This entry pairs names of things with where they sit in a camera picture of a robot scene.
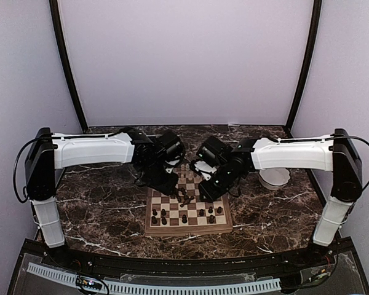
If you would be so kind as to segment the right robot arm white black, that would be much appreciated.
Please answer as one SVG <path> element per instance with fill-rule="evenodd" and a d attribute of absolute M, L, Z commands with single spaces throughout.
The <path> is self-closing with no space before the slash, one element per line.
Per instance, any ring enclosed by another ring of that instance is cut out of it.
<path fill-rule="evenodd" d="M 244 138 L 235 147 L 211 136 L 197 151 L 191 170 L 204 177 L 199 190 L 208 202 L 218 200 L 236 181 L 256 171 L 300 168 L 332 172 L 331 193 L 314 229 L 313 244 L 301 254 L 302 262 L 314 267 L 325 257 L 324 247 L 332 243 L 369 185 L 363 182 L 355 140 L 343 128 L 314 138 Z"/>

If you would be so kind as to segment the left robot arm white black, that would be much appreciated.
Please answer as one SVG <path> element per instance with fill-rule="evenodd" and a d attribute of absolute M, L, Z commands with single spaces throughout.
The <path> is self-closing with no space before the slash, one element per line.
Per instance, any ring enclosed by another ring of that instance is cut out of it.
<path fill-rule="evenodd" d="M 178 182 L 173 170 L 185 156 L 185 147 L 174 132 L 169 130 L 160 136 L 147 136 L 129 127 L 115 133 L 94 135 L 52 133 L 46 127 L 23 148 L 29 150 L 25 159 L 23 195 L 31 202 L 36 224 L 51 249 L 51 259 L 61 268 L 69 268 L 74 263 L 74 253 L 65 247 L 57 208 L 57 170 L 96 163 L 131 164 L 138 173 L 137 186 L 171 195 Z"/>

